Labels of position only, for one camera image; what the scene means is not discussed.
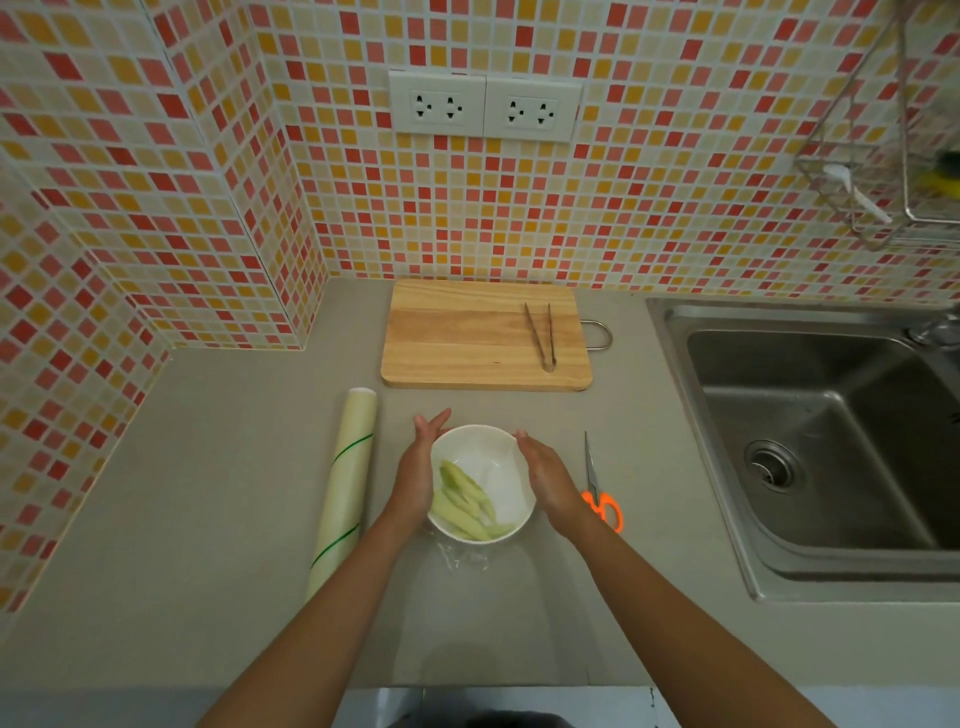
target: white bowl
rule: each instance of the white bowl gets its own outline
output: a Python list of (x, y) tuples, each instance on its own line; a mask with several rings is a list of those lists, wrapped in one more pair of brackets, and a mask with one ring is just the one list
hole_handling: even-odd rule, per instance
[(433, 462), (433, 488), (440, 489), (440, 463), (449, 460), (477, 481), (493, 503), (499, 523), (513, 523), (514, 530), (498, 539), (470, 541), (455, 536), (442, 519), (430, 512), (430, 522), (454, 541), (472, 546), (496, 544), (509, 539), (523, 527), (534, 512), (537, 499), (530, 488), (527, 462), (516, 446), (514, 436), (489, 425), (454, 427), (437, 438), (430, 453)]

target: person's right arm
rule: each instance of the person's right arm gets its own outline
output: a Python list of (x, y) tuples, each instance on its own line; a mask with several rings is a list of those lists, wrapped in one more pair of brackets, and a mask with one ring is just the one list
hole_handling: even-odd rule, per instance
[(587, 506), (560, 456), (521, 430), (530, 485), (683, 728), (836, 728)]

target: cutting board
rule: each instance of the cutting board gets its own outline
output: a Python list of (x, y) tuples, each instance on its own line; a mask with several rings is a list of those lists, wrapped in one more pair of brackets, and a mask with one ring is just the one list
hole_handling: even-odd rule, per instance
[[(524, 303), (547, 348), (550, 304), (557, 353), (551, 374), (540, 364)], [(460, 280), (396, 282), (380, 375), (393, 387), (428, 389), (558, 392), (593, 381), (571, 289)]]

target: faucet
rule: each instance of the faucet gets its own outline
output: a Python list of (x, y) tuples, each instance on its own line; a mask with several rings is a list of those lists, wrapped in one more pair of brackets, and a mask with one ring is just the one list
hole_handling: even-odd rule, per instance
[(925, 347), (937, 347), (945, 351), (960, 349), (960, 303), (922, 324), (908, 328), (906, 336)]

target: forearm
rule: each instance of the forearm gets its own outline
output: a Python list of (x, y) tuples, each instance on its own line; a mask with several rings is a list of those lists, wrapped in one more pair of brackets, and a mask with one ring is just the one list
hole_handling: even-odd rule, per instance
[(227, 689), (202, 726), (333, 722), (397, 556), (410, 537), (384, 512), (293, 620)]
[(684, 728), (833, 726), (592, 512), (585, 509), (570, 540)]

